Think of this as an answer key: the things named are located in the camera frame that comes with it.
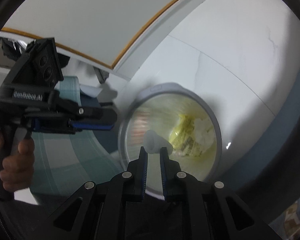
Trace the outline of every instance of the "orange brown trim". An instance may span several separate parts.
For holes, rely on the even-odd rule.
[[[12,29],[12,28],[7,28],[7,27],[3,27],[1,29],[1,31],[2,32],[6,32],[6,33],[13,33],[13,34],[25,36],[25,37],[28,37],[28,38],[31,38],[31,39],[42,39],[42,37],[40,37],[40,36],[31,34],[31,33],[27,33],[27,32],[23,32],[23,31],[19,31],[19,30]],[[79,55],[81,57],[84,57],[84,58],[86,58],[88,60],[91,60],[91,61],[93,61],[95,63],[98,63],[99,65],[102,65],[102,66],[104,66],[106,68],[113,69],[112,66],[110,66],[110,65],[108,65],[108,64],[106,64],[106,63],[104,63],[104,62],[102,62],[100,60],[97,60],[97,59],[95,59],[93,57],[90,57],[90,56],[88,56],[88,55],[86,55],[86,54],[84,54],[82,52],[79,52],[79,51],[77,51],[75,49],[71,49],[68,46],[65,46],[65,45],[57,43],[57,42],[56,42],[56,46],[59,47],[59,48],[61,48],[61,49],[67,50],[67,51],[69,51],[69,52],[71,52],[73,54],[77,54],[77,55]]]
[[[115,65],[119,62],[119,60],[123,57],[123,55],[128,51],[128,49],[132,46],[132,44],[141,36],[141,34],[156,20],[158,19],[167,9],[169,9],[172,5],[174,5],[179,0],[172,0],[165,7],[163,7],[159,12],[157,12],[143,27],[133,36],[133,38],[128,42],[125,48],[119,53],[117,58],[112,63],[112,69],[114,69]]]

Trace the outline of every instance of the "black mechanical arm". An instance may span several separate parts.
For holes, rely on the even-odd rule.
[[[182,239],[280,240],[281,238],[221,181],[213,185],[181,171],[160,151],[165,201],[182,204]],[[126,202],[141,202],[146,190],[147,153],[109,182],[81,186],[28,240],[124,240]]]
[[[0,87],[0,130],[5,141],[0,149],[0,171],[2,160],[15,153],[18,143],[33,131],[75,134],[114,126],[117,114],[113,109],[79,106],[60,98],[54,88],[63,79],[54,38],[31,42]],[[1,180],[0,198],[13,198]]]

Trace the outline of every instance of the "teal striped fabric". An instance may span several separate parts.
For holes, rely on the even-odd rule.
[[[60,97],[80,102],[77,77],[65,77],[60,82]],[[35,144],[34,176],[30,190],[33,194],[70,196],[82,184],[109,181],[123,172],[100,145],[92,131],[75,135],[33,133]]]

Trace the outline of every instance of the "patterned fabric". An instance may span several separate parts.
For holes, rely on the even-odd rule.
[[[80,102],[77,77],[65,77],[60,82],[60,97]],[[100,145],[92,131],[75,135],[33,133],[35,144],[33,194],[72,195],[82,184],[109,181],[123,171]]]
[[[269,225],[283,240],[300,237],[300,198]]]

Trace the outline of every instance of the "silver screw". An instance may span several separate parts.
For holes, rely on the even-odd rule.
[[[94,183],[93,183],[92,181],[88,181],[88,182],[86,182],[86,183],[84,184],[84,187],[85,187],[86,189],[91,189],[91,188],[94,187]]]
[[[216,181],[214,183],[214,186],[217,188],[223,188],[225,186],[225,184],[223,184],[223,182],[221,182],[221,181]]]
[[[125,179],[130,178],[132,176],[130,171],[125,171],[124,173],[122,173],[122,177],[124,177]]]
[[[180,178],[180,179],[185,178],[186,176],[187,176],[187,174],[183,171],[179,171],[177,173],[177,177]]]

